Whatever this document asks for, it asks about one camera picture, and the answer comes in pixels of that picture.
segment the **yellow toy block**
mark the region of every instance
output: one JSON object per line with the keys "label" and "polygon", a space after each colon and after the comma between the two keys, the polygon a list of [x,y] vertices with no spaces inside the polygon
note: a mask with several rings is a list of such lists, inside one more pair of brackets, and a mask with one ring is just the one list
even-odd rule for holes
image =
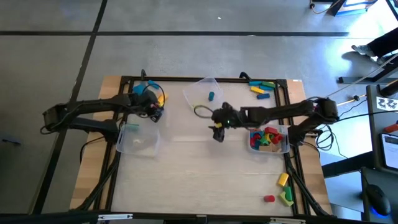
{"label": "yellow toy block", "polygon": [[254,87],[254,86],[252,86],[252,87],[250,88],[250,90],[253,91],[253,92],[256,92],[256,93],[260,93],[260,94],[265,93],[264,90],[262,90],[262,89],[260,89],[260,88],[258,88],[258,87]]}
{"label": "yellow toy block", "polygon": [[266,134],[265,137],[266,137],[266,140],[267,140],[268,142],[271,142],[271,138],[269,137],[269,134]]}
{"label": "yellow toy block", "polygon": [[286,182],[287,182],[287,179],[288,179],[288,178],[289,178],[289,175],[288,175],[288,174],[282,173],[282,174],[280,175],[280,177],[279,177],[278,184],[279,184],[281,187],[284,187],[285,184],[286,184]]}
{"label": "yellow toy block", "polygon": [[165,93],[165,94],[164,94],[164,99],[163,99],[163,94],[161,94],[161,95],[157,98],[157,102],[159,103],[159,106],[163,106],[163,104],[164,104],[164,101],[163,101],[163,100],[167,100],[168,97],[169,97],[168,94]]}
{"label": "yellow toy block", "polygon": [[290,202],[288,200],[286,200],[286,192],[282,192],[280,193],[280,195],[278,195],[279,199],[282,201],[282,203],[286,206],[286,207],[290,207],[294,204],[294,202]]}

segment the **screen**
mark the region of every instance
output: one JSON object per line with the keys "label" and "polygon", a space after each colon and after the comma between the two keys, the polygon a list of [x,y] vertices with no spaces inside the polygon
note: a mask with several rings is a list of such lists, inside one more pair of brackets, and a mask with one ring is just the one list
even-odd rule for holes
{"label": "screen", "polygon": [[398,136],[382,134],[381,140],[386,166],[398,169]]}

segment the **transparent plastic bin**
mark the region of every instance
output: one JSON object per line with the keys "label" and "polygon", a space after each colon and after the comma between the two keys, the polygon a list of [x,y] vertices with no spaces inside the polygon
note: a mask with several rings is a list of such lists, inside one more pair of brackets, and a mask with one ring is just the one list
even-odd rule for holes
{"label": "transparent plastic bin", "polygon": [[[211,91],[215,94],[213,101],[208,100]],[[206,77],[199,82],[191,84],[185,87],[182,92],[192,108],[203,105],[215,110],[220,108],[224,102],[224,92],[213,77]]]}
{"label": "transparent plastic bin", "polygon": [[116,150],[141,157],[156,157],[160,134],[155,126],[125,124],[120,129]]}
{"label": "transparent plastic bin", "polygon": [[264,129],[266,127],[275,128],[276,130],[278,130],[279,133],[281,133],[281,135],[283,135],[284,138],[276,145],[271,143],[269,146],[265,146],[265,147],[268,147],[268,149],[270,149],[272,152],[271,151],[260,151],[260,150],[253,149],[250,146],[250,132],[249,132],[249,134],[248,134],[248,150],[250,152],[260,153],[260,154],[283,154],[283,153],[289,152],[290,144],[289,144],[289,134],[287,132],[288,126],[267,124],[267,125],[261,126],[260,130],[264,132]]}

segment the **gray floor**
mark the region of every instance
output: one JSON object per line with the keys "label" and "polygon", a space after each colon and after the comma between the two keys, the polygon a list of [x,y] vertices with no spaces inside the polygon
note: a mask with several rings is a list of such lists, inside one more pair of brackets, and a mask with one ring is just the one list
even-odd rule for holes
{"label": "gray floor", "polygon": [[[0,30],[91,31],[100,0],[0,0]],[[98,96],[105,75],[236,77],[303,80],[307,96],[325,96],[342,85],[337,77],[360,77],[377,67],[351,51],[397,26],[384,1],[368,13],[315,15],[308,1],[108,1],[100,30],[223,30],[266,32],[350,32],[349,37],[97,37],[79,99]],[[327,5],[317,4],[317,10]],[[0,143],[0,212],[27,212],[49,158],[54,135],[43,136],[42,112],[66,102],[88,37],[0,36],[0,132],[22,141]],[[353,86],[337,102],[365,93]],[[348,110],[344,105],[340,111]],[[366,113],[362,104],[347,116]],[[332,126],[341,153],[370,151],[367,117]],[[348,135],[348,128],[354,130]],[[68,132],[45,204],[45,212],[68,209],[78,172],[78,150],[86,134]],[[334,146],[329,153],[338,155]]]}

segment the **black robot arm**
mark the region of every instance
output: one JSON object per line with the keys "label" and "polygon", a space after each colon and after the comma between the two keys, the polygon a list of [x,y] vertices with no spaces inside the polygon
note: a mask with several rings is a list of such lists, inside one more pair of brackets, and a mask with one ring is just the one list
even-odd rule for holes
{"label": "black robot arm", "polygon": [[211,119],[216,125],[209,128],[213,130],[213,138],[223,142],[225,128],[258,128],[275,119],[295,116],[308,116],[308,118],[301,124],[288,128],[291,144],[300,144],[309,131],[313,131],[321,124],[333,124],[339,119],[336,103],[327,98],[309,99],[275,108],[241,107],[239,111],[224,102],[220,109],[214,110]]}
{"label": "black robot arm", "polygon": [[74,103],[57,104],[43,113],[44,126],[50,134],[63,129],[80,129],[86,132],[100,132],[107,141],[115,141],[119,134],[116,121],[106,119],[97,121],[78,118],[81,114],[113,111],[117,113],[132,113],[142,118],[150,118],[158,122],[162,116],[163,107],[157,104],[154,92],[146,90],[141,95],[136,93],[120,94],[109,99],[77,101]]}

